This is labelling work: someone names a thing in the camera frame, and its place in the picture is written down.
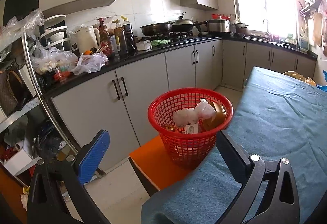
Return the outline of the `condiment bottles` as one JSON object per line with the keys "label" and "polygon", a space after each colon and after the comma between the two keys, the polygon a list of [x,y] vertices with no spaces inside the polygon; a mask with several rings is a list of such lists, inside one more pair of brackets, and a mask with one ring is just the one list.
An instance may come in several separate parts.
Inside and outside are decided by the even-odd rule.
{"label": "condiment bottles", "polygon": [[133,44],[133,37],[128,37],[126,30],[119,19],[113,20],[114,29],[109,29],[105,25],[104,18],[99,18],[100,25],[100,50],[109,59],[119,56],[121,59],[132,57],[137,50]]}

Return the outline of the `silver rice cooker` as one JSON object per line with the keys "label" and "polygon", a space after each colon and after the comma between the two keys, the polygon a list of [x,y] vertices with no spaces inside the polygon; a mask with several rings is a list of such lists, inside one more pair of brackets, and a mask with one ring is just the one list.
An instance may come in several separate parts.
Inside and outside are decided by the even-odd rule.
{"label": "silver rice cooker", "polygon": [[211,19],[206,21],[207,32],[211,35],[230,33],[230,21],[225,19]]}

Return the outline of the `white barcode medicine box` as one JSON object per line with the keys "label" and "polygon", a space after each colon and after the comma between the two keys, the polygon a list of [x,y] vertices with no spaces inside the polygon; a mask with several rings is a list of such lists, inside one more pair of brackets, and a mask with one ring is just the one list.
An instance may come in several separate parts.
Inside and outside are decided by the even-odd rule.
{"label": "white barcode medicine box", "polygon": [[185,126],[185,134],[198,134],[199,133],[199,124],[188,124]]}

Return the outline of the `orange chair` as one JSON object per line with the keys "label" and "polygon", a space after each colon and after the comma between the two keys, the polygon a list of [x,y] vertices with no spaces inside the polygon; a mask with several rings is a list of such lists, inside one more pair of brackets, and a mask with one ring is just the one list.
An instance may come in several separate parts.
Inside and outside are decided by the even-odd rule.
{"label": "orange chair", "polygon": [[129,162],[149,196],[183,180],[193,171],[170,159],[160,136],[130,153]]}

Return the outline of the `blue table cloth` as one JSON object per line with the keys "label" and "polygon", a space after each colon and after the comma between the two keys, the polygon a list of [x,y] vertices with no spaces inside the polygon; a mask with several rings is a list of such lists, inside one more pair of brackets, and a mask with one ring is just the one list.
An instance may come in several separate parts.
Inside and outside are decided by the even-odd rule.
{"label": "blue table cloth", "polygon": [[[227,128],[231,138],[266,161],[287,158],[297,184],[300,223],[326,223],[326,92],[253,68]],[[142,223],[215,223],[241,185],[213,148],[199,167],[146,201]]]}

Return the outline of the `wall utensil rail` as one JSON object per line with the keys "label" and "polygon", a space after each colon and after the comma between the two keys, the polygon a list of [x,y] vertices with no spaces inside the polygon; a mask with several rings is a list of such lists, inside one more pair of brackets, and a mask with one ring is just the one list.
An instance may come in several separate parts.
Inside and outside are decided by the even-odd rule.
{"label": "wall utensil rail", "polygon": [[310,16],[314,12],[318,12],[318,8],[322,0],[314,0],[313,2],[308,3],[307,6],[302,8],[299,13],[301,16]]}

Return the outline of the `plastic bags on counter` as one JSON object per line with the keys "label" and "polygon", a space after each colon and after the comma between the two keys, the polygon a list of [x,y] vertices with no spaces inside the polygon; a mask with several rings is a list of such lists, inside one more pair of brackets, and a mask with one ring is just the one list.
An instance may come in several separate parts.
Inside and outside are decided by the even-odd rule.
{"label": "plastic bags on counter", "polygon": [[49,50],[39,42],[29,51],[32,67],[39,75],[65,68],[74,75],[98,72],[109,61],[105,54],[82,54],[79,58],[71,51],[62,51],[56,47]]}

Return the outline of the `red plastic basket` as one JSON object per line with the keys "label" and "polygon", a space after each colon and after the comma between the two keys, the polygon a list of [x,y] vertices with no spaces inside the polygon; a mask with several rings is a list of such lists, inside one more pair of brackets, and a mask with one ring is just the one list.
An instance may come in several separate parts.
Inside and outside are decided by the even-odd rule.
{"label": "red plastic basket", "polygon": [[156,98],[147,117],[171,160],[195,168],[213,148],[216,133],[228,127],[233,105],[209,89],[180,88]]}

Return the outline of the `white red plastic bag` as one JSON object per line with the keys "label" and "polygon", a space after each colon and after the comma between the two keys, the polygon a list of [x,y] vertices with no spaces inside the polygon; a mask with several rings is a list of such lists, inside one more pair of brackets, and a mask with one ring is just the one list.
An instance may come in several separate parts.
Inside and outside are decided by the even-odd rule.
{"label": "white red plastic bag", "polygon": [[196,124],[199,120],[212,118],[215,113],[214,107],[202,98],[195,108],[183,108],[174,112],[173,121],[178,128],[183,128],[188,124]]}

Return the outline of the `white electric kettle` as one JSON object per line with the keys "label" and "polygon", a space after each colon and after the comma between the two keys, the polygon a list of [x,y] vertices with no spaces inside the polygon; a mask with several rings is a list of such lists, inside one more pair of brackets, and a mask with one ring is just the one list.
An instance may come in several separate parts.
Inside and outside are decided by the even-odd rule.
{"label": "white electric kettle", "polygon": [[77,46],[80,54],[100,47],[99,30],[93,26],[84,26],[76,31]]}

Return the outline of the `yellow plastic bag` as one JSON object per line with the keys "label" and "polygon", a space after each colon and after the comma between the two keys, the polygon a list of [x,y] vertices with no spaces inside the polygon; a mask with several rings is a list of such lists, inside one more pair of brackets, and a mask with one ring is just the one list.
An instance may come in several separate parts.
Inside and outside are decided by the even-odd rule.
{"label": "yellow plastic bag", "polygon": [[302,82],[305,82],[311,86],[316,86],[317,84],[310,78],[310,77],[307,77],[305,78],[303,75],[295,72],[295,71],[287,71],[287,72],[284,72],[283,73],[284,75],[287,75],[289,77],[292,77],[294,79],[297,79],[299,81],[302,81]]}

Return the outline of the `yellow plastic container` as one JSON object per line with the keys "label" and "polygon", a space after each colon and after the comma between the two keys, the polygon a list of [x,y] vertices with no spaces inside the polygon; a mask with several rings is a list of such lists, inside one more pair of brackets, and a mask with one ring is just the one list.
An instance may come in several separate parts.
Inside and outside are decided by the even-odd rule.
{"label": "yellow plastic container", "polygon": [[203,130],[206,132],[217,128],[226,120],[226,110],[224,106],[212,101],[209,102],[209,105],[214,107],[216,113],[212,118],[205,119],[202,121]]}

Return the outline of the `green cloth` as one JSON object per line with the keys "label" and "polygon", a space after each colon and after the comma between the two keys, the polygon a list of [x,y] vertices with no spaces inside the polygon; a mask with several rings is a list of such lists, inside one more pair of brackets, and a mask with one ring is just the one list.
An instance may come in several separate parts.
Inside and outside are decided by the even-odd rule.
{"label": "green cloth", "polygon": [[152,47],[158,47],[158,46],[162,46],[165,44],[170,44],[170,40],[168,39],[157,39],[157,40],[153,40],[150,42]]}

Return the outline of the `brown pot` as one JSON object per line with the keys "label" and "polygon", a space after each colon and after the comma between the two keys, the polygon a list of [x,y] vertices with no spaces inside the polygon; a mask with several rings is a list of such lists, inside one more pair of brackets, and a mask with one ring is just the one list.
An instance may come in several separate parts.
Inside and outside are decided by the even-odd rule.
{"label": "brown pot", "polygon": [[236,27],[236,35],[238,37],[248,37],[248,25],[244,23],[235,24]]}

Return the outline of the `lower kitchen cabinets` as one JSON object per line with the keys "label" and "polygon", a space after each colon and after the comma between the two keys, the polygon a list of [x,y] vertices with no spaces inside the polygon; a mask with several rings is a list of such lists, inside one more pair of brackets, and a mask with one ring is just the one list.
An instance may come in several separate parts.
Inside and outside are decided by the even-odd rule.
{"label": "lower kitchen cabinets", "polygon": [[209,38],[178,43],[70,77],[47,97],[66,135],[79,146],[101,129],[110,148],[100,168],[107,171],[156,136],[147,109],[161,94],[184,87],[242,90],[253,67],[296,71],[313,77],[317,55],[249,38]]}

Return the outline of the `wok with lid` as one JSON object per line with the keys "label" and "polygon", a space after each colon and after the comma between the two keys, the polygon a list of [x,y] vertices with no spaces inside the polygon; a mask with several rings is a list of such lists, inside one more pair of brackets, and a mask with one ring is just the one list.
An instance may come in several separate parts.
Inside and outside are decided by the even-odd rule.
{"label": "wok with lid", "polygon": [[187,33],[193,29],[195,26],[206,25],[207,21],[193,22],[192,20],[184,19],[186,12],[182,12],[182,15],[178,17],[171,23],[172,33]]}

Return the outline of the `black wok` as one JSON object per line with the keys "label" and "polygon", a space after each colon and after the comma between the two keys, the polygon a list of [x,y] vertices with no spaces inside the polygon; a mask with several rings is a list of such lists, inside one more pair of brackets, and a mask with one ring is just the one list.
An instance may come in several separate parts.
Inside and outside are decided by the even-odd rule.
{"label": "black wok", "polygon": [[140,29],[146,37],[168,35],[171,32],[171,25],[172,22],[163,22],[141,26]]}

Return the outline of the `white dish rack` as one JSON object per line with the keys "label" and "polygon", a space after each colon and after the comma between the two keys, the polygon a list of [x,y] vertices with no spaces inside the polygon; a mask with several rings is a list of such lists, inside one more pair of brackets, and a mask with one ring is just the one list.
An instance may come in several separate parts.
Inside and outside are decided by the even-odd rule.
{"label": "white dish rack", "polygon": [[65,24],[64,14],[54,15],[44,20],[39,27],[39,40],[45,49],[57,48],[60,51],[70,50],[71,44],[67,36],[68,27]]}

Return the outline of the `metal shelf rack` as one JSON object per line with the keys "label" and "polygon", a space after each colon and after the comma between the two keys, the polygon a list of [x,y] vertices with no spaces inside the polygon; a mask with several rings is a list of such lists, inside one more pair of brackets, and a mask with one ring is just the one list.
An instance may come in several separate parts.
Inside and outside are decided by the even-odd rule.
{"label": "metal shelf rack", "polygon": [[20,56],[1,72],[1,166],[20,185],[27,188],[31,182],[29,170],[46,154],[57,156],[55,149],[68,146],[79,151],[50,109],[41,89],[41,81],[32,68],[30,50],[37,47],[34,39],[22,34],[12,43]]}

